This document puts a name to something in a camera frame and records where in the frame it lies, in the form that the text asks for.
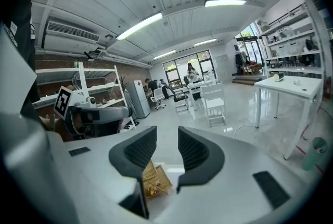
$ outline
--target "glossy white floor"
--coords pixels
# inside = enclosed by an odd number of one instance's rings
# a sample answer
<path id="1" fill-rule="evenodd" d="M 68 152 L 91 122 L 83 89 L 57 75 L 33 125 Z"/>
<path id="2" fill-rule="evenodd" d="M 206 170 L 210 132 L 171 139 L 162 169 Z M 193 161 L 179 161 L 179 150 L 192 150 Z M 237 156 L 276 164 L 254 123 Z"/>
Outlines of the glossy white floor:
<path id="1" fill-rule="evenodd" d="M 263 90 L 261 126 L 256 129 L 254 127 L 256 101 L 257 93 L 254 86 L 226 84 L 227 125 L 221 122 L 209 128 L 202 99 L 196 101 L 198 109 L 196 112 L 193 107 L 190 107 L 188 111 L 180 113 L 175 112 L 175 102 L 172 98 L 165 100 L 163 102 L 166 104 L 165 109 L 152 110 L 149 116 L 139 120 L 140 125 L 157 126 L 158 140 L 157 149 L 152 157 L 153 162 L 165 164 L 165 168 L 182 167 L 182 157 L 177 149 L 177 129 L 179 126 L 187 126 L 208 130 L 222 136 L 235 136 L 238 140 L 251 143 L 287 166 L 304 182 L 309 183 L 320 176 L 321 173 L 316 168 L 309 172 L 301 168 L 304 155 L 298 149 L 294 149 L 289 160 L 283 159 L 283 154 L 292 140 L 300 121 L 303 102 L 287 95 L 280 95 L 278 118 L 274 119 L 275 93 Z M 322 107 L 330 115 L 333 115 L 332 101 L 323 101 Z M 323 110 L 319 110 L 313 129 L 315 135 L 309 135 L 309 138 L 314 136 L 323 137 L 330 146 L 332 143 L 332 130 L 333 121 Z M 298 146 L 306 152 L 310 141 L 300 139 Z"/>

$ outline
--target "white ceiling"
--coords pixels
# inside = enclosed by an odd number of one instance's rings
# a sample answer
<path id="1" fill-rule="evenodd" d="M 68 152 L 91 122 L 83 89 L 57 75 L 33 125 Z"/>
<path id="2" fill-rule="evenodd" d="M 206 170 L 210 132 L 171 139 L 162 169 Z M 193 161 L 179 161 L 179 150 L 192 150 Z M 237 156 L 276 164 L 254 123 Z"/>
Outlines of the white ceiling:
<path id="1" fill-rule="evenodd" d="M 122 33 L 148 16 L 166 11 L 173 12 L 180 5 L 202 0 L 34 0 L 48 4 L 49 9 L 33 4 L 32 18 L 36 35 L 43 35 L 45 22 L 52 18 L 66 20 L 100 35 L 100 44 L 111 54 L 119 54 L 134 60 L 152 61 L 153 57 L 168 50 L 180 51 L 193 42 L 217 37 L 225 43 L 232 39 L 244 26 L 279 0 L 248 0 L 263 7 L 216 6 L 193 8 L 172 14 L 129 36 L 117 41 L 105 35 Z"/>

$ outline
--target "fluorescent light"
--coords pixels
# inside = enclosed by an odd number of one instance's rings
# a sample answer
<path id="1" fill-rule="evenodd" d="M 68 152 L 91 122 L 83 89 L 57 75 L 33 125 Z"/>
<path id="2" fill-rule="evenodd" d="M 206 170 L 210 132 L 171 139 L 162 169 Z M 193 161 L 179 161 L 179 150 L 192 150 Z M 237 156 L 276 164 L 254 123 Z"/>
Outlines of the fluorescent light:
<path id="1" fill-rule="evenodd" d="M 163 18 L 162 13 L 158 13 L 153 16 L 150 16 L 149 18 L 141 21 L 140 23 L 134 25 L 133 27 L 129 28 L 128 30 L 126 30 L 125 32 L 123 32 L 122 34 L 117 36 L 116 39 L 123 40 L 126 37 L 130 36 L 131 34 L 135 33 L 136 31 L 140 30 L 141 28 L 143 28 L 153 22 L 161 20 L 162 18 Z"/>
<path id="2" fill-rule="evenodd" d="M 204 6 L 221 6 L 221 5 L 244 5 L 246 0 L 209 0 L 206 1 Z"/>
<path id="3" fill-rule="evenodd" d="M 206 41 L 202 41 L 202 42 L 199 42 L 199 43 L 195 43 L 194 46 L 199 46 L 199 45 L 202 45 L 202 44 L 205 44 L 205 43 L 209 43 L 209 42 L 214 42 L 216 41 L 216 38 L 214 39 L 209 39 L 209 40 L 206 40 Z"/>
<path id="4" fill-rule="evenodd" d="M 164 54 L 162 54 L 162 55 L 159 55 L 159 56 L 157 56 L 157 57 L 154 57 L 154 59 L 157 60 L 157 59 L 162 58 L 162 57 L 164 57 L 164 56 L 166 56 L 166 55 L 173 54 L 173 53 L 175 53 L 175 52 L 176 52 L 176 50 L 173 50 L 173 51 L 170 51 L 170 52 L 168 52 L 168 53 L 164 53 Z"/>

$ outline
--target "air conditioner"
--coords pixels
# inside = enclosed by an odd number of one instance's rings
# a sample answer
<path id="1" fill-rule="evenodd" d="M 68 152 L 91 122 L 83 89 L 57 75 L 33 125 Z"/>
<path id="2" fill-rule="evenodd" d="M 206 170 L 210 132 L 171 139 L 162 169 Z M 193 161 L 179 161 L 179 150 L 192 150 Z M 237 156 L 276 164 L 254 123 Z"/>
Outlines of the air conditioner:
<path id="1" fill-rule="evenodd" d="M 95 51 L 97 47 L 97 44 L 90 44 L 88 42 L 80 41 L 77 39 L 71 39 L 50 34 L 46 34 L 44 40 L 45 50 L 59 52 L 83 54 L 84 52 Z"/>
<path id="2" fill-rule="evenodd" d="M 54 21 L 48 22 L 46 33 L 49 35 L 68 37 L 93 44 L 99 41 L 99 35 Z"/>

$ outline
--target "white chair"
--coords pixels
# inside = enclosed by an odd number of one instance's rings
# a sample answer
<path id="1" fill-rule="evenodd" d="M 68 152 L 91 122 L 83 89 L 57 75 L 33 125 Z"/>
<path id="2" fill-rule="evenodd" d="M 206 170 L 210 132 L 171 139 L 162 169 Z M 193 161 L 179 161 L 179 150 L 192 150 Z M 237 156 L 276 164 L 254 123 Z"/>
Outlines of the white chair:
<path id="1" fill-rule="evenodd" d="M 202 88 L 204 106 L 209 127 L 212 120 L 221 119 L 226 124 L 223 84 L 214 84 Z"/>
<path id="2" fill-rule="evenodd" d="M 165 107 L 166 104 L 160 104 L 160 101 L 162 99 L 164 99 L 164 94 L 162 92 L 162 88 L 157 88 L 154 90 L 154 96 L 151 97 L 150 99 L 152 100 L 152 102 L 155 102 L 156 103 L 156 106 L 155 106 L 155 109 L 158 110 L 159 107 Z"/>

